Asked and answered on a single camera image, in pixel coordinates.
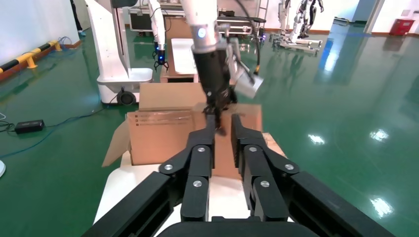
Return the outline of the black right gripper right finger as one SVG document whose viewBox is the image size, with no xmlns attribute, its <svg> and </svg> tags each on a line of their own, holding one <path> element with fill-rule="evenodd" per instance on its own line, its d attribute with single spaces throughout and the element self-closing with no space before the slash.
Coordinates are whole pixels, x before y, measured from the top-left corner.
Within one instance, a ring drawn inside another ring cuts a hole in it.
<svg viewBox="0 0 419 237">
<path fill-rule="evenodd" d="M 389 237 L 390 231 L 290 159 L 268 148 L 262 133 L 232 115 L 231 143 L 252 216 L 287 221 L 319 237 Z"/>
</svg>

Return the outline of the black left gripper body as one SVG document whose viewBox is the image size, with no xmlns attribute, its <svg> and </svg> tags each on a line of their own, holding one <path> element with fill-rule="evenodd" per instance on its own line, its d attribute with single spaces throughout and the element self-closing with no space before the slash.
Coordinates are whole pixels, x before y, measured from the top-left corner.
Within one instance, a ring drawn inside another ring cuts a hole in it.
<svg viewBox="0 0 419 237">
<path fill-rule="evenodd" d="M 230 72 L 226 63 L 225 49 L 207 53 L 193 53 L 202 89 L 207 104 L 216 104 L 216 109 L 225 110 L 237 103 L 237 95 L 230 85 Z"/>
</svg>

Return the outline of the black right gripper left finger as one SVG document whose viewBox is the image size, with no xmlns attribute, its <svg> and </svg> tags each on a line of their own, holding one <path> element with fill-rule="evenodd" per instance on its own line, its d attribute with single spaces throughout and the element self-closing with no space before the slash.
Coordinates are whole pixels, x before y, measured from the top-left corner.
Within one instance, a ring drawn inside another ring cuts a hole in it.
<svg viewBox="0 0 419 237">
<path fill-rule="evenodd" d="M 216 116 L 189 133 L 186 147 L 159 166 L 84 234 L 85 237 L 152 237 L 181 205 L 182 221 L 208 220 Z"/>
</svg>

